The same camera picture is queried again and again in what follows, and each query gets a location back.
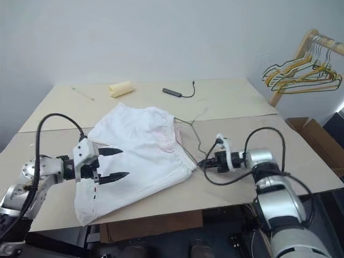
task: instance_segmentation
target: white wall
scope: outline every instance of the white wall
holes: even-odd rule
[[[57,83],[248,77],[269,98],[265,67],[311,28],[343,42],[343,11],[342,0],[0,0],[0,149]],[[343,100],[341,89],[278,108],[322,120]]]

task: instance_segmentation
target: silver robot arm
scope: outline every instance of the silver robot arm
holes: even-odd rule
[[[253,178],[257,197],[253,204],[259,220],[271,231],[273,256],[330,258],[321,240],[304,226],[306,211],[290,183],[284,176],[269,174],[272,169],[278,170],[272,153],[267,149],[249,150],[246,166],[256,169]]]
[[[33,202],[11,232],[2,236],[19,216],[32,185],[35,159],[25,163],[21,169],[19,180],[10,186],[0,202],[0,236],[2,236],[0,256],[20,255],[25,244],[25,236],[51,186],[62,183],[64,180],[74,179],[79,182],[82,178],[91,178],[95,183],[105,184],[128,175],[127,172],[118,172],[107,177],[101,177],[97,172],[99,155],[108,156],[121,152],[122,150],[115,148],[98,148],[97,144],[84,138],[73,148],[73,159],[69,159],[68,156],[51,158],[41,155],[39,184]]]
[[[219,144],[223,151],[208,155]],[[226,138],[217,135],[216,142],[206,159],[198,163],[206,178],[217,185],[229,185],[237,180],[219,184],[206,175],[206,168],[217,168],[218,173],[246,168],[255,181],[257,197],[253,206],[263,228],[271,232],[271,252],[275,258],[330,258],[321,240],[309,231],[305,222],[306,211],[289,181],[281,173],[268,149],[231,152]]]

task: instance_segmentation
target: black wire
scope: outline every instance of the black wire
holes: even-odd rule
[[[251,170],[251,171],[249,171],[249,172],[247,172],[247,173],[245,173],[245,174],[243,174],[243,175],[241,175],[241,176],[238,176],[236,179],[231,180],[231,181],[229,181],[229,182],[225,182],[225,183],[217,183],[217,182],[214,182],[213,180],[211,180],[211,179],[208,177],[208,175],[206,174],[206,161],[208,160],[208,157],[209,157],[210,153],[213,151],[213,149],[215,148],[216,144],[218,144],[218,143],[219,143],[218,141],[215,141],[215,142],[214,142],[213,146],[210,148],[210,150],[208,151],[208,153],[206,154],[205,159],[204,159],[203,174],[204,174],[205,178],[206,178],[210,183],[215,184],[215,185],[229,185],[229,184],[233,184],[233,183],[235,183],[235,182],[237,182],[237,181],[243,179],[244,177],[246,177],[246,176],[252,174],[252,170]]]
[[[196,89],[195,89],[195,81],[192,81],[192,86],[193,86],[193,94],[190,95],[190,96],[183,96],[182,95],[183,98],[191,98],[191,97],[193,97],[195,95],[195,91],[196,91]]]
[[[245,164],[245,167],[246,167],[246,151],[247,151],[248,141],[250,140],[250,138],[252,137],[253,134],[255,134],[256,132],[261,131],[261,130],[272,130],[272,131],[275,131],[281,137],[281,140],[282,140],[282,166],[281,166],[281,171],[284,172],[284,167],[285,167],[285,140],[284,140],[283,134],[279,130],[277,130],[276,128],[268,127],[268,126],[267,127],[261,127],[261,128],[258,128],[256,130],[254,130],[247,137],[246,142],[245,142],[245,147],[243,149],[243,162]]]
[[[273,128],[273,127],[261,127],[261,128],[258,128],[256,130],[254,130],[252,133],[249,134],[249,136],[247,137],[247,139],[245,141],[245,147],[244,147],[244,152],[243,152],[243,160],[244,160],[245,166],[246,166],[245,158],[246,158],[246,151],[247,151],[248,141],[250,140],[250,138],[252,137],[253,134],[255,134],[256,132],[258,132],[260,130],[272,130],[272,131],[277,132],[278,135],[281,137],[281,140],[282,140],[282,170],[281,170],[281,172],[276,172],[274,170],[267,170],[267,172],[269,172],[271,174],[275,174],[275,175],[287,176],[287,177],[293,179],[294,181],[296,181],[297,183],[299,183],[307,191],[307,193],[309,195],[309,198],[311,199],[311,212],[310,212],[310,215],[309,215],[308,219],[305,221],[305,226],[309,227],[312,224],[312,221],[313,221],[313,218],[314,218],[314,214],[315,214],[315,203],[314,203],[313,193],[307,187],[307,185],[305,185],[301,180],[299,180],[296,177],[290,175],[289,173],[284,172],[284,167],[285,167],[285,139],[283,137],[283,134],[278,129]],[[255,169],[256,169],[257,165],[255,165],[249,172],[247,172],[247,173],[245,173],[245,174],[243,174],[243,175],[241,175],[241,176],[237,177],[236,179],[231,180],[229,182],[217,183],[217,182],[214,182],[213,180],[211,180],[208,177],[208,175],[206,174],[206,162],[208,160],[208,157],[209,157],[210,153],[214,150],[215,146],[218,143],[220,143],[218,140],[216,140],[214,142],[213,146],[210,148],[210,150],[208,151],[208,153],[207,153],[207,155],[205,156],[205,159],[204,159],[203,173],[204,173],[205,178],[210,183],[215,184],[215,185],[229,185],[229,184],[235,183],[235,182],[243,179],[244,177],[252,174],[253,172],[255,172]]]
[[[59,116],[59,117],[63,117],[66,118],[67,120],[69,120],[70,122],[72,122],[79,130],[80,132],[80,138],[84,138],[85,134],[82,131],[81,127],[77,124],[76,121],[74,121],[73,119],[60,114],[60,113],[51,113],[46,115],[45,117],[43,117],[43,119],[41,120],[41,122],[39,123],[38,127],[37,127],[37,132],[36,132],[36,143],[35,143],[35,164],[34,164],[34,175],[33,175],[33,182],[32,185],[30,186],[29,192],[27,194],[27,197],[23,203],[23,207],[21,208],[20,214],[18,215],[18,217],[16,218],[16,220],[6,229],[6,231],[0,236],[0,242],[3,240],[3,238],[10,233],[10,231],[14,228],[14,226],[24,217],[26,211],[28,210],[28,208],[31,206],[34,197],[36,195],[37,189],[38,189],[38,183],[39,183],[39,177],[40,177],[40,155],[39,155],[39,144],[40,144],[40,135],[41,135],[41,129],[42,129],[42,125],[45,122],[45,120],[47,120],[49,117],[52,116]]]

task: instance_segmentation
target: cardboard box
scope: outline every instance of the cardboard box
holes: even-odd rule
[[[113,243],[202,226],[202,211],[199,210],[101,224],[100,235],[101,242]]]
[[[344,176],[344,149],[318,124],[308,117],[288,118],[286,123],[298,132],[323,161]]]

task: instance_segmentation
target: clothes hanger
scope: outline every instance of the clothes hanger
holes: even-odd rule
[[[327,50],[326,52],[326,59],[325,61],[321,64],[320,67],[315,69],[314,71],[294,80],[293,82],[286,82],[282,84],[279,89],[278,93],[279,94],[298,94],[298,93],[307,93],[307,92],[318,92],[318,91],[334,91],[337,90],[342,82],[342,76],[338,74],[335,70],[330,69],[330,60],[331,60],[331,52],[332,49],[339,45],[339,42],[336,42],[330,49]],[[307,79],[309,76],[316,74],[316,73],[326,73],[329,75],[329,80],[316,80],[317,82],[314,84],[302,84],[302,85],[294,85],[291,87],[288,87],[288,84],[290,83],[300,83],[300,82],[305,82],[304,80]],[[292,90],[292,91],[287,91],[292,88],[300,88],[300,87],[310,87],[310,86],[318,86],[322,85],[322,87],[315,87],[311,89],[303,89],[303,90]]]
[[[312,42],[312,40],[309,40],[308,39],[308,51],[304,54],[303,57],[299,58],[299,59],[293,59],[293,60],[290,60],[290,61],[287,61],[285,62],[284,64],[282,64],[281,66],[279,66],[278,64],[274,64],[272,66],[270,66],[269,68],[267,68],[264,72],[263,72],[263,76],[262,76],[262,80],[266,80],[267,77],[269,77],[271,75],[271,73],[277,73],[277,71],[281,71],[281,70],[284,70],[286,67],[288,67],[288,65],[292,65],[294,63],[297,63],[297,62],[300,62],[304,59],[307,58],[307,56],[309,55],[310,53],[310,43]]]
[[[285,82],[295,82],[295,80],[297,80],[297,82],[302,82],[303,80],[300,79],[300,77],[293,77],[295,76],[296,73],[299,73],[300,71],[303,71],[305,69],[308,69],[308,68],[312,68],[312,70],[306,74],[307,76],[305,76],[305,79],[306,81],[309,81],[309,80],[312,80],[314,81],[314,78],[311,77],[311,75],[313,74],[316,74],[314,72],[314,67],[315,66],[318,66],[319,65],[317,64],[318,63],[318,60],[320,58],[320,54],[321,54],[321,49],[322,49],[322,45],[319,44],[320,41],[322,41],[324,39],[322,39],[320,36],[318,35],[314,35],[312,37],[312,45],[310,47],[310,53],[311,53],[311,56],[315,56],[315,58],[313,58],[313,62],[303,62],[303,63],[299,63],[299,64],[294,64],[292,65],[291,67],[288,67],[285,71],[284,71],[284,75],[283,77],[280,77],[280,78],[274,78],[274,80],[271,80],[270,83],[269,83],[269,86],[271,87],[271,91],[276,91],[276,87],[277,86],[280,86],[281,84],[282,85],[286,85]],[[328,80],[329,77],[328,77],[328,74],[318,74],[318,76],[316,76],[316,80],[315,81],[324,81],[324,80]]]
[[[313,45],[315,45],[314,44],[314,38],[317,38],[317,37],[318,37],[318,35],[313,35],[312,39],[307,42],[307,44],[308,44],[308,48],[307,48],[308,51],[305,53],[305,55],[302,58],[293,60],[292,62],[288,63],[288,65],[286,67],[283,67],[284,68],[283,70],[276,69],[273,73],[271,73],[267,77],[267,79],[265,80],[266,85],[268,87],[271,87],[272,86],[271,83],[274,82],[274,78],[276,76],[283,75],[283,77],[287,77],[288,74],[292,70],[294,70],[294,69],[296,69],[298,67],[301,67],[302,65],[306,65],[306,64],[310,63],[312,61],[312,57],[313,57]]]

